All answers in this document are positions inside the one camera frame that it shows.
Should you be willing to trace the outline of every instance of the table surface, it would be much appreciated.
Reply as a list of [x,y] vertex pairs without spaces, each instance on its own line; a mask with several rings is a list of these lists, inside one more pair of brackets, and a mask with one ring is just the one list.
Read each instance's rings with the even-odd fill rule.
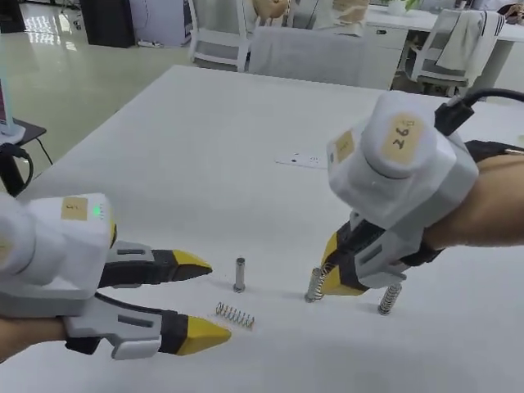
[[[522,248],[445,251],[408,271],[393,313],[383,291],[303,300],[311,269],[350,208],[327,171],[274,162],[324,156],[382,92],[175,66],[32,183],[22,199],[104,192],[121,239],[192,251],[215,271],[188,282],[107,290],[123,301],[209,318],[218,301],[256,317],[185,358],[115,362],[61,343],[0,367],[0,391],[56,393],[521,392]],[[441,99],[420,96],[437,108]],[[512,106],[479,103],[465,139],[516,143]],[[246,258],[246,292],[233,293]]]
[[[436,14],[420,10],[410,10],[403,16],[393,16],[387,13],[387,7],[373,5],[369,6],[366,13],[368,25],[416,31],[431,31],[436,18]],[[506,24],[500,32],[499,39],[524,43],[524,26]]]

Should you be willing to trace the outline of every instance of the towel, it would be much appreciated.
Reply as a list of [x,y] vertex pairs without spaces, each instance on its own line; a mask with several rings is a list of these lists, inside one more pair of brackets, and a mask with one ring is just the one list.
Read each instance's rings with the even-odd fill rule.
[[448,70],[465,71],[483,28],[483,11],[462,11],[436,64]]
[[317,20],[313,29],[329,31],[343,27],[344,33],[361,37],[369,0],[315,0]]
[[495,11],[483,11],[483,20],[481,35],[466,68],[465,75],[469,81],[474,81],[482,74],[505,23],[504,16]]

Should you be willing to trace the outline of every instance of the tape label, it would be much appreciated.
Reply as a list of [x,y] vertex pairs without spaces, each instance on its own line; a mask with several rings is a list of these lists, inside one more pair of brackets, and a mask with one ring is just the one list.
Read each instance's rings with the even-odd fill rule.
[[88,198],[68,196],[62,202],[62,219],[74,221],[88,220]]
[[11,242],[9,242],[7,239],[4,239],[3,237],[0,237],[0,266],[6,262],[7,257],[11,253],[12,249],[13,245]]
[[409,165],[415,157],[424,123],[416,116],[401,113],[393,118],[382,146],[382,154],[398,164]]
[[353,134],[351,130],[344,132],[335,142],[335,149],[337,152],[337,162],[340,164],[347,158],[349,154],[355,149],[353,143]]

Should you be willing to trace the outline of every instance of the forearm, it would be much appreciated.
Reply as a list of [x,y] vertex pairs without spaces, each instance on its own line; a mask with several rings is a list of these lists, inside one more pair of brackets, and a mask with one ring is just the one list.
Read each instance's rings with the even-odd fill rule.
[[524,244],[524,157],[492,157],[479,170],[462,205],[426,231],[433,248]]

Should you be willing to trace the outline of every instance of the white cabinet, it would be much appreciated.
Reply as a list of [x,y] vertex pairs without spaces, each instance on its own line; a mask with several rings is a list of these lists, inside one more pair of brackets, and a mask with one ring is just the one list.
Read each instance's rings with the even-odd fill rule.
[[359,86],[389,90],[408,30],[367,25]]

